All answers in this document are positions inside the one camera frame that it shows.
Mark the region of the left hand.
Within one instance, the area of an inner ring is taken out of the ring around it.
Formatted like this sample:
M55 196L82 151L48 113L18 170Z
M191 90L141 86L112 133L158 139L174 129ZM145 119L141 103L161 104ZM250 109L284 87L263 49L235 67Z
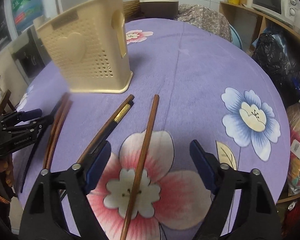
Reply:
M0 159L0 201L10 202L14 197L12 190L14 184L12 155Z

